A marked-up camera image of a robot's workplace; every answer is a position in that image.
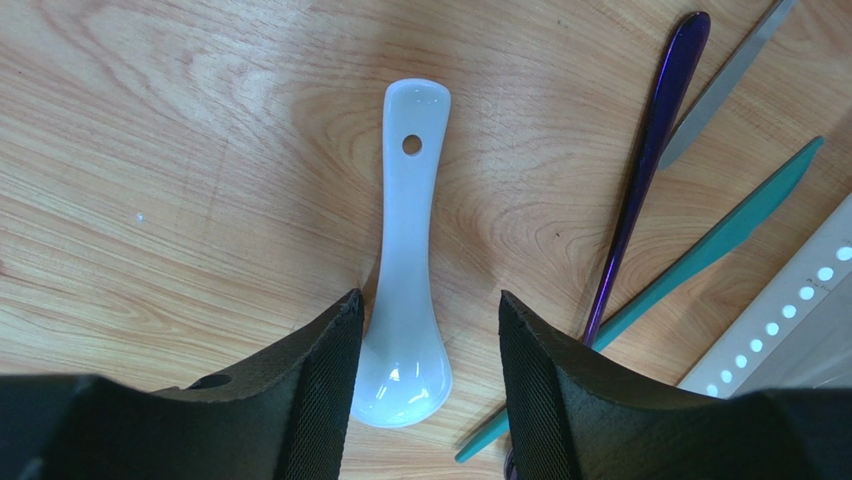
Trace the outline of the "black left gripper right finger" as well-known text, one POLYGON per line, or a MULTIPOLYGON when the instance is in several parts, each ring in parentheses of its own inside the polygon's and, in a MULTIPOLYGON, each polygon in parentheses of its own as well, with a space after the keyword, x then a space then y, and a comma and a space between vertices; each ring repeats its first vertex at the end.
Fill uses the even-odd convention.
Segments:
POLYGON ((847 479, 851 393, 764 389, 717 399, 626 368, 499 304, 506 409, 520 479, 847 479))

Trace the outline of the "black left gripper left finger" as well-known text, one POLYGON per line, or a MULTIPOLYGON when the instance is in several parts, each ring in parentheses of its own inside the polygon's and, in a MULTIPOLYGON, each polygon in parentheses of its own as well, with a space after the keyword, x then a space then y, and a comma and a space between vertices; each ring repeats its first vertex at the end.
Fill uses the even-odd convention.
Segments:
POLYGON ((191 386, 95 374, 1 379, 5 479, 335 479, 364 323, 352 290, 313 321, 191 386))

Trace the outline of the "teal plastic knife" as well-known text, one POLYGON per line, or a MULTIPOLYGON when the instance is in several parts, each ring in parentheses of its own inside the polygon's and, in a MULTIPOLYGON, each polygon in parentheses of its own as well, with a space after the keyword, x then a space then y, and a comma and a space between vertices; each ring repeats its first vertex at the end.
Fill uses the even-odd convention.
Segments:
POLYGON ((667 270, 612 315, 590 347, 598 352, 662 298, 745 242, 789 197, 825 139, 816 137, 753 190, 667 270))

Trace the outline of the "white perforated utensil caddy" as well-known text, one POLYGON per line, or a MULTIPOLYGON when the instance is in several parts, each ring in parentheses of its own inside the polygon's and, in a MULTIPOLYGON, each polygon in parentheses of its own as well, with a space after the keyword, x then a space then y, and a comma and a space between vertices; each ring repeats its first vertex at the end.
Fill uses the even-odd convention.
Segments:
POLYGON ((729 398, 851 386, 851 200, 844 201, 680 381, 729 398))

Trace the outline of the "small silver fork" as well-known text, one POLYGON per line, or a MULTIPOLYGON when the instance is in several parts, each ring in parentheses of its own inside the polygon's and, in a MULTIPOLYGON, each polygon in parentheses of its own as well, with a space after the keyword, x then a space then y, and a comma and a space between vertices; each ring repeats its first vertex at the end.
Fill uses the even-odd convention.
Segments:
POLYGON ((658 162, 659 170, 670 167, 700 136, 796 3, 775 1, 767 9, 675 128, 658 162))

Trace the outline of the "purple metal spoon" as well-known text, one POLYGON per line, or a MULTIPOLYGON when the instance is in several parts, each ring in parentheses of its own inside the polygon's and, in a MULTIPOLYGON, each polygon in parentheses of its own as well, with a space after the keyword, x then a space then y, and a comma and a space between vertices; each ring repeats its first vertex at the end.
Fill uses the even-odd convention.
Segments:
MULTIPOLYGON (((582 337, 582 343, 588 347, 597 339, 631 235, 710 29, 710 15, 704 11, 695 11, 685 15, 670 35, 639 126, 637 145, 633 150, 631 170, 613 238, 582 337)), ((504 475, 507 479, 518 479, 520 447, 525 439, 520 426, 523 419, 537 409, 537 400, 542 400, 546 406, 551 404, 553 372, 543 354, 538 351, 535 340, 528 337, 529 328, 520 322, 516 312, 504 306, 500 312, 509 314, 508 325, 500 327, 501 338, 508 341, 507 345, 501 347, 501 352, 520 355, 518 359, 510 359, 503 365, 506 413, 513 437, 504 475)))

